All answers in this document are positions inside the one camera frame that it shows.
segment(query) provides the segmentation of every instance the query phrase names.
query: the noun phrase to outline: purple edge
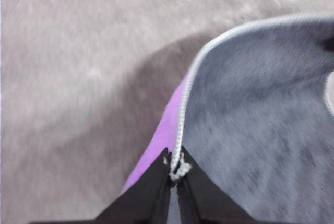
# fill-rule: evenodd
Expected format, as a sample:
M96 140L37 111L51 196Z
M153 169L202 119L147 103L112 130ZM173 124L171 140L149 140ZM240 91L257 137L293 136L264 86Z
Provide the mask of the purple edge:
M122 192L126 191L137 182L165 147L167 147L170 152L173 150L177 131L178 106L181 101L183 87L184 80L182 80L174 91L172 98L169 100L150 144L141 155L138 163L126 180Z

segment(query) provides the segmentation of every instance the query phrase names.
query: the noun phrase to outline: gray cloth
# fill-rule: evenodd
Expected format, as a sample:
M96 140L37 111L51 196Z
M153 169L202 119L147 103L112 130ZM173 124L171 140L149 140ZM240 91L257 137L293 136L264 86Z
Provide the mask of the gray cloth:
M334 221L334 117L324 103L334 52L323 46L333 35L334 20L244 33L210 51L196 75L183 145L256 219Z

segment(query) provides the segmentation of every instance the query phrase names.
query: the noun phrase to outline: gray concrete floor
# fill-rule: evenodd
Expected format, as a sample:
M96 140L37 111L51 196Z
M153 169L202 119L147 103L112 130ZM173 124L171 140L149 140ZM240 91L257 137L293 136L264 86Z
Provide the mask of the gray concrete floor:
M200 47L333 0L1 0L1 218L96 216Z

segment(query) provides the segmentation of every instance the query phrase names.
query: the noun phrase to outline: blurry floor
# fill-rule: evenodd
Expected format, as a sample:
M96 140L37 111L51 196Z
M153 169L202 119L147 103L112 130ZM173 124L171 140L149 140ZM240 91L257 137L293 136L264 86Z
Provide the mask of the blurry floor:
M200 47L332 0L1 0L1 219L86 219L121 190Z

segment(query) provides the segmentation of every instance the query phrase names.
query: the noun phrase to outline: frayed cord end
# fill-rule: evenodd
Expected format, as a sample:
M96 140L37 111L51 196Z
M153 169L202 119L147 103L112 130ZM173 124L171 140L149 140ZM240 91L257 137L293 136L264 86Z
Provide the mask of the frayed cord end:
M172 182L178 181L180 178L184 177L190 171L191 168L192 165L184 161L184 153L181 153L179 168L177 169L176 173L173 173L173 171L169 173L171 181Z

